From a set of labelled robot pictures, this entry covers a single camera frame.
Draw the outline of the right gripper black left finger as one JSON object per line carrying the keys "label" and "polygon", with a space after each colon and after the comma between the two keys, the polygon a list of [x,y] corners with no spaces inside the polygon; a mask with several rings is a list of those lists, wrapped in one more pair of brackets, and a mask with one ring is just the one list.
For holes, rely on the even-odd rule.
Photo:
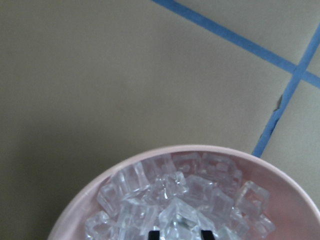
{"label": "right gripper black left finger", "polygon": [[158,230],[149,231],[148,240],[159,240],[159,231]]}

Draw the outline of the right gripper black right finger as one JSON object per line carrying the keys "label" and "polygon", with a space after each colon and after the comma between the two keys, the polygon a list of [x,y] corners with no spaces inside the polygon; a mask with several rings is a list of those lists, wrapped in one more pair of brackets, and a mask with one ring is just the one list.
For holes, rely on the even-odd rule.
{"label": "right gripper black right finger", "polygon": [[211,230],[201,230],[202,240],[215,240],[214,234]]}

